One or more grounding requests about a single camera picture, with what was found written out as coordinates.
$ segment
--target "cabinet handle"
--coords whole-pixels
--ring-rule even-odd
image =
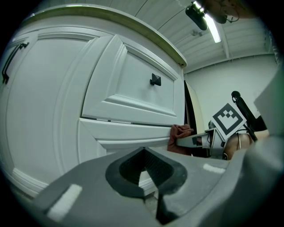
[[[161,86],[161,77],[152,73],[152,79],[150,80],[150,84]]]
[[[13,51],[11,52],[11,54],[9,55],[4,67],[3,67],[3,70],[2,70],[2,77],[3,77],[3,83],[5,82],[5,84],[8,83],[8,80],[9,80],[9,76],[7,75],[7,69],[9,68],[9,65],[11,63],[11,61],[13,60],[14,56],[16,55],[17,51],[19,49],[22,49],[22,48],[25,48],[27,47],[29,43],[21,43],[21,44],[18,44],[14,49]]]

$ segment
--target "brown cloth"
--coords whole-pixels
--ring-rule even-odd
[[[176,139],[188,137],[193,132],[194,130],[189,125],[172,125],[167,150],[179,154],[191,155],[191,148],[177,146]]]

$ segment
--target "light fixture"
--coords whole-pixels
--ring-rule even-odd
[[[220,39],[218,30],[217,30],[216,24],[214,23],[214,20],[208,14],[205,14],[204,18],[207,22],[209,30],[211,31],[214,41],[216,43],[221,42],[221,39]]]
[[[186,9],[185,13],[201,30],[206,30],[208,26],[214,41],[216,43],[221,42],[214,20],[207,13],[204,13],[204,8],[202,8],[197,1],[194,1],[193,4]]]

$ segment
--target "drawer knob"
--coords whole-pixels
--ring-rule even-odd
[[[152,79],[150,80],[150,84],[161,86],[161,77],[152,73]]]

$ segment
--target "white drawer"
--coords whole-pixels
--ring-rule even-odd
[[[151,85],[152,74],[161,86]],[[118,35],[103,52],[91,77],[83,117],[172,125],[184,120],[183,80],[163,60]]]

